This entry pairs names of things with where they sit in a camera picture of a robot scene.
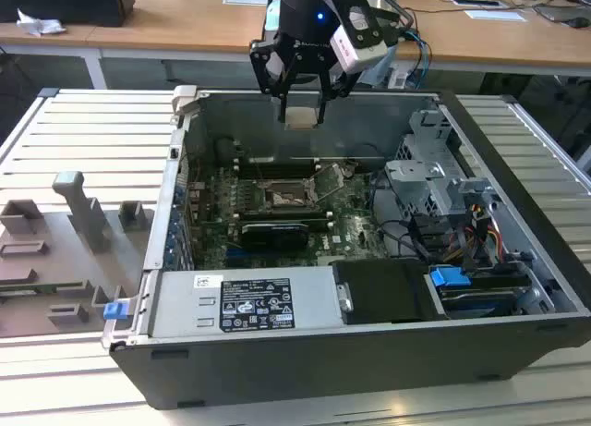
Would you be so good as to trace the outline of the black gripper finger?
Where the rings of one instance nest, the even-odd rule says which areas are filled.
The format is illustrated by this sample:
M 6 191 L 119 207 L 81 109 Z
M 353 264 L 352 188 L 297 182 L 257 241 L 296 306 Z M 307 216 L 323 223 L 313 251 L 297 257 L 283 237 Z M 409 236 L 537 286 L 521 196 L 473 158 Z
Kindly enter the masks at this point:
M 317 121 L 323 122 L 328 102 L 347 97 L 358 81 L 358 73 L 346 73 L 333 51 L 319 51 L 317 58 L 320 80 Z
M 250 63 L 260 91 L 279 101 L 279 121 L 285 120 L 289 92 L 285 76 L 288 65 L 283 58 L 287 43 L 284 34 L 277 31 L 271 40 L 253 40 L 249 48 Z

